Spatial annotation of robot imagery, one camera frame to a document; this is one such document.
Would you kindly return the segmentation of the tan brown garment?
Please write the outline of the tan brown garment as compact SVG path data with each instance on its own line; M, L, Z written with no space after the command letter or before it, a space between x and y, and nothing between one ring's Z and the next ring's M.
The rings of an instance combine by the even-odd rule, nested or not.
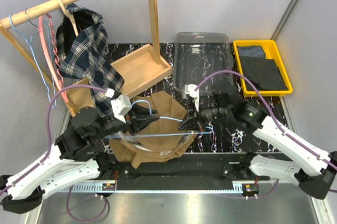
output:
M157 110L160 116L158 121L151 123L139 134L170 134L183 133L178 131L187 110L165 91L153 93L150 97L136 97L136 100L145 100L151 104L151 109ZM147 103L138 103L148 107ZM133 168L146 162L166 162L181 157L193 143L196 135L171 137L145 137L135 138L131 141L109 139L109 145L119 162L129 162Z

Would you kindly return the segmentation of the navy plaid skirt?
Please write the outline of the navy plaid skirt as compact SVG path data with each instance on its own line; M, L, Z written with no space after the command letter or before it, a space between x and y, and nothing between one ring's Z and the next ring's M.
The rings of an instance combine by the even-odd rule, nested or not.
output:
M56 32L59 72L65 78L87 78L92 86L111 88L118 93L125 80L106 59L108 33L103 16L76 4L70 4L66 9L75 18L78 35L75 35L70 20L64 17Z

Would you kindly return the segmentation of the light wooden hanger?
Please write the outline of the light wooden hanger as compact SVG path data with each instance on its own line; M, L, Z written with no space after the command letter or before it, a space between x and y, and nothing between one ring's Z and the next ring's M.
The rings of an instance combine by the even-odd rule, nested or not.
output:
M74 15L72 13L70 13L66 7L64 6L64 4L62 3L62 0L57 0L59 5L60 5L60 8L61 10L63 11L64 15L70 20L72 26L73 26L73 30L74 30L74 33L75 33L75 36L77 37L78 36L78 29L77 29L77 26L76 26L76 21L75 21L75 18L74 18Z

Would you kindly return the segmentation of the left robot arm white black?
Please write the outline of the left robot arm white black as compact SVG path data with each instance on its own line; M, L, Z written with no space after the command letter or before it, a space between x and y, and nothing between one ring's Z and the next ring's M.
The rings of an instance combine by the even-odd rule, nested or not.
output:
M68 186L90 179L110 179L114 165L104 152L92 152L95 141L129 132L132 135L159 119L157 110L134 105L125 121L101 117L93 107L84 107L71 118L71 126L59 135L50 151L15 175L1 176L3 210L23 214Z

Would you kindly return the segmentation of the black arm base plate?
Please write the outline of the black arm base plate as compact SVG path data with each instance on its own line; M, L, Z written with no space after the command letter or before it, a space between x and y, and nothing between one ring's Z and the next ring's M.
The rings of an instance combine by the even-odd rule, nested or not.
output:
M240 167L243 154L201 153L183 154L167 162L146 162L133 168L129 162L117 161L109 155L117 180L132 180L140 177L211 177L224 180L259 179Z

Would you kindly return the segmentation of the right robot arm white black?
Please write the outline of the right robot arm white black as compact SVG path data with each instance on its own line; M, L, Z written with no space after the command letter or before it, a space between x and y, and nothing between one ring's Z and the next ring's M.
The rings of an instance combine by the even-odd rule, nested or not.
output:
M263 157L248 153L234 168L234 174L245 180L267 176L291 182L316 199L325 199L336 176L336 152L327 152L307 142L281 124L265 106L244 100L236 87L226 81L212 86L215 103L200 108L200 92L196 85L184 86L183 97L192 102L179 130L199 131L207 122L218 120L240 126L246 134L260 138L290 161Z

